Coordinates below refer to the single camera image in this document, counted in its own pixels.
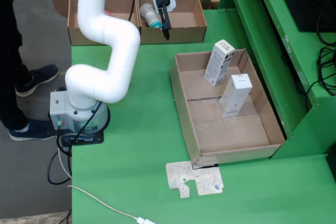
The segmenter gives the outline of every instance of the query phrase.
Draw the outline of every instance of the flattened cardboard piece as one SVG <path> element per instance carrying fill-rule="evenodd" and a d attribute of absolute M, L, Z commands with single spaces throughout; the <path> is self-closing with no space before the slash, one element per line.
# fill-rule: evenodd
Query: flattened cardboard piece
<path fill-rule="evenodd" d="M 195 180 L 198 195 L 220 194 L 224 184 L 218 167 L 193 169 L 190 161 L 166 164 L 167 178 L 170 189 L 179 189 L 180 197 L 190 196 L 190 189 L 185 184 Z"/>
<path fill-rule="evenodd" d="M 175 71 L 171 71 L 176 108 L 192 164 L 211 166 L 271 157 L 285 139 L 246 50 L 235 52 L 228 76 L 219 87 L 213 87 L 202 75 L 210 54 L 177 54 L 172 66 Z M 238 116 L 222 118 L 218 100 L 229 71 L 247 73 L 253 88 Z M 185 129 L 193 134 L 185 134 Z"/>

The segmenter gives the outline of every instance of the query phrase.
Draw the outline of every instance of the sneaker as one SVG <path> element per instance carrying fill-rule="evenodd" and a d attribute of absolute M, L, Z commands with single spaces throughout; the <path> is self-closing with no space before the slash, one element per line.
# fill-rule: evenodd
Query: sneaker
<path fill-rule="evenodd" d="M 49 121 L 38 121 L 29 119 L 28 130 L 26 132 L 16 132 L 9 130 L 9 137 L 15 141 L 27 140 L 49 140 L 54 138 L 50 131 Z"/>
<path fill-rule="evenodd" d="M 16 86 L 15 91 L 19 97 L 27 97 L 31 95 L 38 86 L 54 80 L 59 72 L 57 65 L 47 65 L 37 70 L 30 71 L 33 80 L 24 86 Z"/>

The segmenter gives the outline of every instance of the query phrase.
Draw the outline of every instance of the black pants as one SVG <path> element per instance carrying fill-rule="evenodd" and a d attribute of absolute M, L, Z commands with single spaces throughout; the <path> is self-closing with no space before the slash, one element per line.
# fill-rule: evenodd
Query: black pants
<path fill-rule="evenodd" d="M 28 124 L 27 117 L 17 107 L 15 94 L 15 85 L 31 81 L 19 54 L 20 46 L 22 38 L 16 26 L 13 0 L 0 0 L 0 120 L 10 130 Z"/>

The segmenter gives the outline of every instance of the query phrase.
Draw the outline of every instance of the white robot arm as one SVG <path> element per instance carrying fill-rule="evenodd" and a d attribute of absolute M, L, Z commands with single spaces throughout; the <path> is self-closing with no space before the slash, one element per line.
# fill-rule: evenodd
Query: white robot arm
<path fill-rule="evenodd" d="M 124 98 L 140 45 L 138 29 L 126 20 L 104 13 L 105 0 L 78 0 L 78 25 L 88 39 L 112 47 L 107 71 L 74 65 L 66 73 L 70 103 L 79 109 L 96 101 L 115 103 Z"/>
<path fill-rule="evenodd" d="M 166 37 L 170 29 L 169 5 L 170 0 L 154 0 Z M 106 103 L 116 103 L 127 94 L 140 46 L 140 33 L 131 22 L 106 15 L 104 7 L 105 0 L 78 0 L 77 20 L 81 32 L 92 41 L 111 46 L 112 54 L 106 71 L 83 64 L 70 67 L 65 76 L 67 91 L 51 93 L 50 117 L 59 132 L 82 132 L 82 126 L 87 125 L 89 119 L 91 123 L 83 132 L 100 131 L 108 121 Z"/>

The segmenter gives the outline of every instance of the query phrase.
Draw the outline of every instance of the plastic bottle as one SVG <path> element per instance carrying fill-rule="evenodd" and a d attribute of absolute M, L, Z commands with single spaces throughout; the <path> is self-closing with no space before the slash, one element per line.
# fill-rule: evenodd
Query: plastic bottle
<path fill-rule="evenodd" d="M 156 11 L 151 4 L 143 4 L 140 7 L 140 15 L 146 20 L 146 23 L 151 28 L 161 28 L 162 24 L 157 18 Z"/>

